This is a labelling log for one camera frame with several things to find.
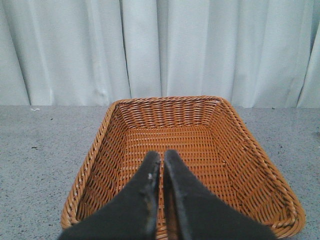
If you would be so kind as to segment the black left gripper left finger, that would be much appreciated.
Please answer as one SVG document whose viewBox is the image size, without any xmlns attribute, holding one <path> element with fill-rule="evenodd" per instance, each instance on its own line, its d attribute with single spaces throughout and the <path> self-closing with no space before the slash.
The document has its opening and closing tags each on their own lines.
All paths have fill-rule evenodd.
<svg viewBox="0 0 320 240">
<path fill-rule="evenodd" d="M 149 151 L 130 181 L 105 206 L 64 230 L 61 240 L 154 240 L 160 156 Z"/>
</svg>

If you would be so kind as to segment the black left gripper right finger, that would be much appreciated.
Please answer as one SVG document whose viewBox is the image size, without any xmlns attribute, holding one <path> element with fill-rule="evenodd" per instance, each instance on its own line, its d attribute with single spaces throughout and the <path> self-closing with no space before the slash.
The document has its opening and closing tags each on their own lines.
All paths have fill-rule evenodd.
<svg viewBox="0 0 320 240">
<path fill-rule="evenodd" d="M 269 227 L 211 193 L 175 150 L 164 154 L 164 212 L 170 240 L 274 240 Z"/>
</svg>

